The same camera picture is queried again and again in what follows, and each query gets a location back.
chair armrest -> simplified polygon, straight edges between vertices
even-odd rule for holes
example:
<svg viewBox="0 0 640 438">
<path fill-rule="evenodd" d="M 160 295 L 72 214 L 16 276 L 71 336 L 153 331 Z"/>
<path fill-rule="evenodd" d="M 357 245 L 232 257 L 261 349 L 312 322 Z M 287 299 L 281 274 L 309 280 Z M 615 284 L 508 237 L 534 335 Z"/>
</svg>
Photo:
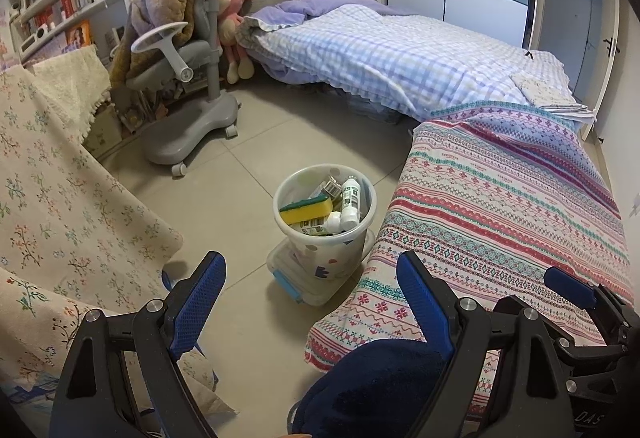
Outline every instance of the chair armrest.
<svg viewBox="0 0 640 438">
<path fill-rule="evenodd" d="M 131 45 L 133 53 L 142 53 L 148 50 L 158 49 L 164 54 L 164 58 L 172 66 L 175 76 L 182 82 L 193 79 L 193 70 L 187 66 L 172 41 L 174 35 L 181 32 L 187 26 L 186 21 L 163 24 L 138 37 Z"/>
</svg>

yellow sponge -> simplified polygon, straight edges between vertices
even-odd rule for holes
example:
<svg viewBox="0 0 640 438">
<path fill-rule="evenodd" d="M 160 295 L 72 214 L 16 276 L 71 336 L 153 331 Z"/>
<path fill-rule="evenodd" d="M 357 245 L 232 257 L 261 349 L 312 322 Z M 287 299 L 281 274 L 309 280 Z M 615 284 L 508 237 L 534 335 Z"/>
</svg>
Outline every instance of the yellow sponge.
<svg viewBox="0 0 640 438">
<path fill-rule="evenodd" d="M 334 205 L 331 202 L 331 198 L 321 194 L 315 198 L 284 206 L 280 209 L 280 217 L 287 225 L 293 225 L 316 218 L 325 218 L 333 210 Z"/>
</svg>

caster wheel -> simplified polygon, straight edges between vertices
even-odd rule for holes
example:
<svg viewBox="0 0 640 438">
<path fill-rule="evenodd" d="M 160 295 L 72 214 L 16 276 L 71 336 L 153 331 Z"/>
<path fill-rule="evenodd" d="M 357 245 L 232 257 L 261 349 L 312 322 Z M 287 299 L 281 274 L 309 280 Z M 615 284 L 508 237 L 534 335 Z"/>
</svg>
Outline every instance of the caster wheel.
<svg viewBox="0 0 640 438">
<path fill-rule="evenodd" d="M 185 174 L 187 174 L 187 166 L 185 166 L 185 164 L 183 164 L 182 162 L 177 163 L 176 165 L 171 167 L 171 174 L 176 178 L 184 176 Z"/>
<path fill-rule="evenodd" d="M 227 126 L 225 128 L 225 136 L 227 140 L 238 136 L 238 128 L 236 128 L 235 124 L 232 124 L 231 126 Z"/>
</svg>

plush toy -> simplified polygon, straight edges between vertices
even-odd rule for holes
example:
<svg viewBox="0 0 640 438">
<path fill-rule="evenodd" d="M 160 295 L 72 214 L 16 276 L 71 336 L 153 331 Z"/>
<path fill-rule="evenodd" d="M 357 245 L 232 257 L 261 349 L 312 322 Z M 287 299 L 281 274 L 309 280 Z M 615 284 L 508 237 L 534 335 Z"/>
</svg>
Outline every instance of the plush toy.
<svg viewBox="0 0 640 438">
<path fill-rule="evenodd" d="M 229 70 L 226 82 L 236 84 L 238 79 L 250 79 L 254 76 L 254 64 L 249 59 L 244 48 L 236 40 L 236 28 L 242 22 L 238 15 L 244 0 L 218 0 L 220 12 L 218 15 L 218 37 L 223 47 Z"/>
</svg>

blue and white plaid bedspread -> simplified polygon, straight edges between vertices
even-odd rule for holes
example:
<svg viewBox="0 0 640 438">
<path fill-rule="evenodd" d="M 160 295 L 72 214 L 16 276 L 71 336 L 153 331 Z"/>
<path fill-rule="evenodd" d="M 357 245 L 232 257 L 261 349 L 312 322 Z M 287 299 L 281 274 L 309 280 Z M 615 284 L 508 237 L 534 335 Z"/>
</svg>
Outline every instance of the blue and white plaid bedspread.
<svg viewBox="0 0 640 438">
<path fill-rule="evenodd" d="M 437 19 L 383 16 L 360 4 L 296 26 L 247 17 L 238 41 L 282 81 L 328 82 L 420 121 L 477 100 L 528 104 L 514 74 L 571 97 L 551 53 L 532 51 L 531 59 L 526 50 Z"/>
</svg>

